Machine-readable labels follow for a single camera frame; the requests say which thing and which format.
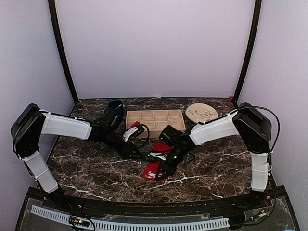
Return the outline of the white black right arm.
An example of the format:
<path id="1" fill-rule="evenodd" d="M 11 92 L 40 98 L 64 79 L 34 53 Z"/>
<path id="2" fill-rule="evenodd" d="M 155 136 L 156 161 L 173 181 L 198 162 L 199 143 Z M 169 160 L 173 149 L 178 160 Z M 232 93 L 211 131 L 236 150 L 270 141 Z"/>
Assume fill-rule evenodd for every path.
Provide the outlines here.
<path id="1" fill-rule="evenodd" d="M 207 122 L 199 122 L 193 127 L 181 132 L 171 125 L 166 126 L 159 138 L 171 147 L 170 153 L 160 162 L 155 175 L 155 181 L 172 176 L 184 156 L 196 146 L 228 136 L 241 136 L 251 155 L 253 192 L 246 197 L 245 204 L 250 209 L 257 208 L 264 201 L 264 194 L 269 174 L 271 172 L 271 155 L 277 138 L 272 138 L 271 121 L 261 113 L 264 107 L 252 106 L 244 102 L 240 106 Z"/>

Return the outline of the plain red sock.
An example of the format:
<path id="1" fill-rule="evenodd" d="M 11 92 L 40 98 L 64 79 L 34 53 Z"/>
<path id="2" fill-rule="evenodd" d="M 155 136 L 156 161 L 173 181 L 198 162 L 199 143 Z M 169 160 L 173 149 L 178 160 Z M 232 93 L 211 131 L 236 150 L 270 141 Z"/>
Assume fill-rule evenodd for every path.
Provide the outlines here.
<path id="1" fill-rule="evenodd" d="M 139 121 L 136 121 L 135 123 L 133 123 L 133 124 L 131 125 L 130 128 L 133 128 L 133 127 L 136 127 L 136 126 L 139 126 L 139 125 L 140 125 L 140 122 L 139 122 Z"/>

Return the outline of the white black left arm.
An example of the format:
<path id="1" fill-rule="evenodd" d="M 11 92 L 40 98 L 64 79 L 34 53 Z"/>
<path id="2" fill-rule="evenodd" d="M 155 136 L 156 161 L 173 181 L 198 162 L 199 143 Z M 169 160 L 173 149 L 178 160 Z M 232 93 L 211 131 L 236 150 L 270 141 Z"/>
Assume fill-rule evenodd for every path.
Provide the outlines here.
<path id="1" fill-rule="evenodd" d="M 121 122 L 122 118 L 110 110 L 103 117 L 88 121 L 43 111 L 31 103 L 11 127 L 13 152 L 25 163 L 43 191 L 50 194 L 49 202 L 56 209 L 63 210 L 68 206 L 68 199 L 57 191 L 60 186 L 40 154 L 38 143 L 41 136 L 56 135 L 101 142 L 116 150 L 124 159 L 142 159 L 139 149 L 129 138 L 117 133 Z"/>

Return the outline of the red santa sock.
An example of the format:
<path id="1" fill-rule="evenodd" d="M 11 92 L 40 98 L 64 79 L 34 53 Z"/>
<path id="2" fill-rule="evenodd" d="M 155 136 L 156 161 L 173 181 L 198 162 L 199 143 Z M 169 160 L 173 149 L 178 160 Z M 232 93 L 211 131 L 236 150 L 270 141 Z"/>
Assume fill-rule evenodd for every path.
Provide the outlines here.
<path id="1" fill-rule="evenodd" d="M 157 143 L 154 145 L 153 152 L 162 153 L 164 155 L 169 155 L 170 149 L 171 147 L 167 144 Z M 160 163 L 161 163 L 161 160 L 157 160 L 155 162 L 149 163 L 147 167 L 145 168 L 145 171 L 142 177 L 146 180 L 155 181 L 157 169 Z"/>

